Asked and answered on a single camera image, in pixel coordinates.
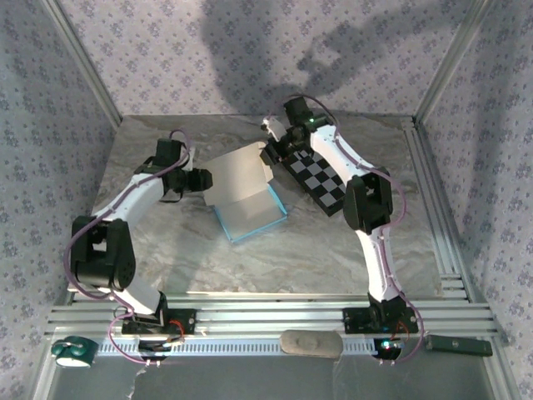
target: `black and white checkerboard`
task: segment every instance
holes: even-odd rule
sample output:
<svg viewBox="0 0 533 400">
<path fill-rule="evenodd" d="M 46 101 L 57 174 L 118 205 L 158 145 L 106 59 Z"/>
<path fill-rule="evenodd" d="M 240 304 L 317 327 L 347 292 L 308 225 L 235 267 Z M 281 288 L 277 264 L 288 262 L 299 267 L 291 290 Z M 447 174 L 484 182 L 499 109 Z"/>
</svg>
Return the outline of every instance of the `black and white checkerboard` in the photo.
<svg viewBox="0 0 533 400">
<path fill-rule="evenodd" d="M 342 208 L 346 188 L 320 154 L 315 152 L 311 156 L 306 150 L 294 152 L 283 166 L 328 216 Z"/>
</svg>

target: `patterned wallpaper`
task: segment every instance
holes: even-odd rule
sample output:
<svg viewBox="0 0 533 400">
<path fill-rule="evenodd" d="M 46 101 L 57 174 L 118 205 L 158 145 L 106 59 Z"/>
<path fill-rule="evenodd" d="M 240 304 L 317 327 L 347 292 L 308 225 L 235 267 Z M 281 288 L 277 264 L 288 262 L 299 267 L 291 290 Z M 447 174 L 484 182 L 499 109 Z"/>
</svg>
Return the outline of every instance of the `patterned wallpaper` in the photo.
<svg viewBox="0 0 533 400">
<path fill-rule="evenodd" d="M 38 0 L 0 7 L 0 399 L 26 398 L 61 251 L 113 134 Z"/>
<path fill-rule="evenodd" d="M 266 113 L 300 90 L 412 115 L 470 2 L 62 4 L 122 114 Z"/>
<path fill-rule="evenodd" d="M 466 262 L 491 303 L 523 398 L 533 399 L 533 3 L 482 24 L 426 123 Z"/>
</svg>

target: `gray marble table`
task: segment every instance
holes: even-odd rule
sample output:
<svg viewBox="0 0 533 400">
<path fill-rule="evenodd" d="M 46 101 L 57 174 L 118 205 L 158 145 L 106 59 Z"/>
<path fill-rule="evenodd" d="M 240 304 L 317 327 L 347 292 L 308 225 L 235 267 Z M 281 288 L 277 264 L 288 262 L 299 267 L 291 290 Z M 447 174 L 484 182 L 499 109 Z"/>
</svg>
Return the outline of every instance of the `gray marble table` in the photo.
<svg viewBox="0 0 533 400">
<path fill-rule="evenodd" d="M 406 191 L 408 215 L 391 232 L 396 270 L 406 293 L 433 296 L 441 282 L 431 231 L 403 132 L 394 118 L 338 115 L 343 137 L 368 161 L 384 166 Z M 157 139 L 184 128 L 197 147 L 199 166 L 257 140 L 265 140 L 259 117 L 126 117 L 117 133 L 95 210 L 116 196 L 133 170 L 155 152 Z M 288 219 L 231 244 L 200 193 L 178 204 L 158 203 L 132 232 L 137 273 L 168 293 L 367 292 L 361 244 L 343 220 L 328 217 L 282 166 L 271 181 Z M 400 198 L 394 195 L 395 217 Z"/>
</svg>

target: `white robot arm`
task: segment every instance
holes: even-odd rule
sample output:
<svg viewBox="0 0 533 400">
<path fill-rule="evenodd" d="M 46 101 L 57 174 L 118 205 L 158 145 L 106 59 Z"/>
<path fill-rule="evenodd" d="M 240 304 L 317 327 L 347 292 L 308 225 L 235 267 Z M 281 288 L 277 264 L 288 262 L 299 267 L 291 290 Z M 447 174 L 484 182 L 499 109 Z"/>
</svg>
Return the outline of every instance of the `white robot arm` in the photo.
<svg viewBox="0 0 533 400">
<path fill-rule="evenodd" d="M 262 151 L 263 162 L 276 164 L 299 150 L 316 152 L 328 161 L 346 186 L 344 217 L 361 241 L 371 304 L 366 311 L 345 310 L 346 333 L 384 332 L 400 319 L 409 321 L 412 309 L 406 306 L 391 255 L 388 224 L 392 195 L 391 182 L 386 179 L 388 172 L 357 154 L 338 133 L 331 114 L 314 115 L 304 97 L 293 98 L 284 108 L 291 124 L 288 129 L 275 118 L 263 120 L 262 128 L 271 136 Z M 353 315 L 357 321 L 346 322 Z"/>
<path fill-rule="evenodd" d="M 135 171 L 124 190 L 94 216 L 78 217 L 72 225 L 74 235 L 94 219 L 101 220 L 72 246 L 70 268 L 77 282 L 103 293 L 112 292 L 148 325 L 165 325 L 162 309 L 166 301 L 164 294 L 135 274 L 130 232 L 169 191 L 182 196 L 212 185 L 212 175 L 207 170 L 192 168 L 194 149 L 189 149 L 188 159 L 177 165 L 184 158 L 184 151 L 183 143 L 177 140 L 159 139 L 155 157 L 148 158 Z"/>
<path fill-rule="evenodd" d="M 368 174 L 368 171 L 359 168 L 339 151 L 338 146 L 335 144 L 335 131 L 336 127 L 333 125 L 319 127 L 311 134 L 311 149 L 326 159 L 347 188 L 348 183 L 353 177 L 363 177 Z M 360 164 L 374 168 L 373 165 L 363 160 L 342 137 L 338 136 L 337 140 L 350 153 L 352 158 L 355 158 Z M 368 270 L 368 292 L 378 302 L 395 298 L 398 296 L 398 289 L 401 290 L 400 283 L 394 275 L 389 231 L 390 229 L 388 227 L 383 229 L 376 227 L 372 229 L 371 233 L 364 232 L 361 229 L 356 230 L 356 234 L 363 247 L 366 268 Z M 384 254 L 380 251 L 381 242 L 385 245 Z M 388 263 L 390 272 L 385 269 L 385 263 Z"/>
</svg>

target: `red wire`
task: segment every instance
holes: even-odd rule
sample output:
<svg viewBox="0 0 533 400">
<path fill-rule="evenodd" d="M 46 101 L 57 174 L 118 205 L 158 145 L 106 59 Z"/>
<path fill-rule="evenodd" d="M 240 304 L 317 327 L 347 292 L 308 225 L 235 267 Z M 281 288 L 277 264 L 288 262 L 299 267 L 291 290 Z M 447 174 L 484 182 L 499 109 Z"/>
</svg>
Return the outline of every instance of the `red wire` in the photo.
<svg viewBox="0 0 533 400">
<path fill-rule="evenodd" d="M 183 325 L 181 322 L 179 322 L 177 319 L 171 319 L 169 323 L 171 323 L 172 325 L 177 325 L 177 327 L 180 328 L 180 334 L 182 335 L 182 337 L 185 336 L 185 329 L 183 329 Z"/>
<path fill-rule="evenodd" d="M 391 336 L 391 338 L 389 340 L 392 340 L 392 339 L 394 339 L 396 337 L 396 335 L 398 334 L 398 331 L 400 330 L 400 327 L 402 327 L 403 330 L 406 331 L 407 340 L 409 340 L 409 329 L 407 329 L 407 325 L 405 325 L 402 321 L 398 321 L 398 323 L 396 324 L 396 330 L 392 334 L 392 336 Z"/>
</svg>

